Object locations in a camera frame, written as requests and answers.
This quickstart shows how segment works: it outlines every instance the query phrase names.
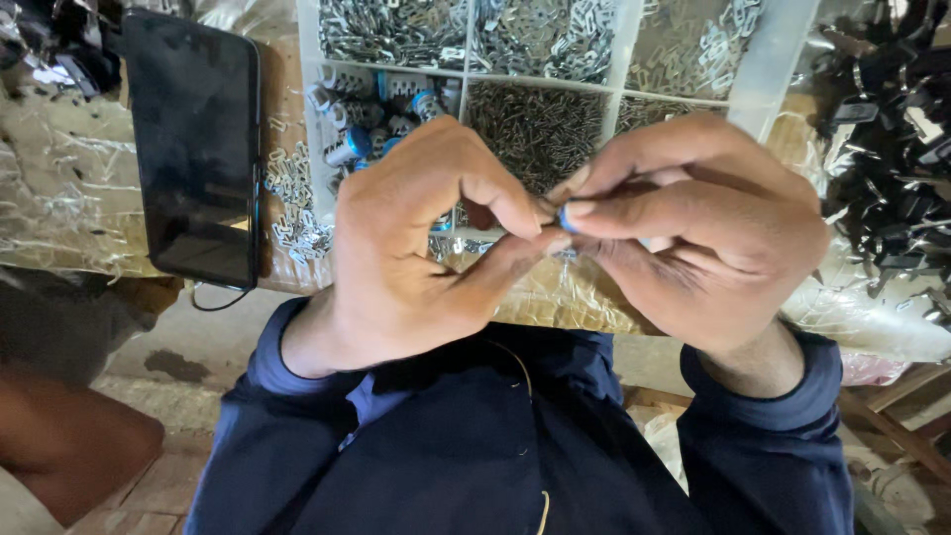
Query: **plastic bag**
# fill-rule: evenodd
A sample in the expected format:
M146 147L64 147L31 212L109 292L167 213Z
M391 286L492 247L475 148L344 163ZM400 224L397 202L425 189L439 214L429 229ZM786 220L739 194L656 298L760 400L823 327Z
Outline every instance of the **plastic bag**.
M842 354L842 386L887 386L898 380L912 363L891 361L875 355Z

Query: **black smartphone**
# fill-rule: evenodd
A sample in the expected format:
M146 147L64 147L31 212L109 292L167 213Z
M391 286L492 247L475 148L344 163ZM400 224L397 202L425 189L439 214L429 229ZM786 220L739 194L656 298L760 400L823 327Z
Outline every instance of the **black smartphone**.
M178 17L122 23L148 257L235 289L258 282L260 56L254 42Z

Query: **pile of metal parts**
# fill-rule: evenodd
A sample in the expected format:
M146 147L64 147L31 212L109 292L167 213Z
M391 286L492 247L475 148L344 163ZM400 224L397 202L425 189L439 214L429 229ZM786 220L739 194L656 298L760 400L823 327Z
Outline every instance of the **pile of metal parts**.
M298 142L290 156L284 149L271 152L264 175L264 189L281 198L284 215L271 225L277 246L301 266L308 260L323 258L333 246L334 230L315 225L314 191L310 186L310 153Z
M904 272L951 277L951 47L932 46L947 2L913 0L898 24L882 5L864 38L825 28L833 51L819 66L840 93L823 124L826 211L857 261L880 270L872 298Z
M322 0L327 58L420 69L459 69L467 0Z
M532 195L544 195L594 154L606 95L473 82L466 122Z
M615 0L475 0L470 69L604 83Z
M336 131L324 136L322 157L342 177L374 165L420 124L447 112L458 116L462 98L460 79L417 72L321 65L318 78L304 95L318 121ZM449 212L433 231L451 225Z
M699 2L645 0L627 88L726 100L763 7L760 0L728 0L705 18L710 7Z
M711 108L709 106L687 104L685 102L624 97L621 99L621 108L617 114L617 127L614 129L614 133L619 134L653 125L654 123L663 123L674 117L687 115L695 111L713 111L721 115L726 115L727 113L726 108Z

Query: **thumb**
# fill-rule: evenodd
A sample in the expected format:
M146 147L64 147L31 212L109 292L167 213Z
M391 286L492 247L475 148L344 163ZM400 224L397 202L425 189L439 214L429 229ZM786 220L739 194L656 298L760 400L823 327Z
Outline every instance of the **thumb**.
M508 234L453 282L450 301L470 307L485 307L491 316L502 298L519 279L543 258L572 244L561 228L546 228L531 240Z

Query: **hand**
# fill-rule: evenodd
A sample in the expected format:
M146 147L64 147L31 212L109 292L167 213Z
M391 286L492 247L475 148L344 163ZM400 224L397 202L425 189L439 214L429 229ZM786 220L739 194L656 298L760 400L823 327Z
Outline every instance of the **hand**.
M427 259L429 229L460 196L512 235L464 273ZM409 357L488 324L509 288L571 244L478 135L450 117L416 129L379 163L343 181L334 238L336 283L288 326L291 371L320 377Z
M764 333L828 245L808 181L711 114L612 139L565 189L555 194L591 199L563 212L581 252L655 325L710 355Z

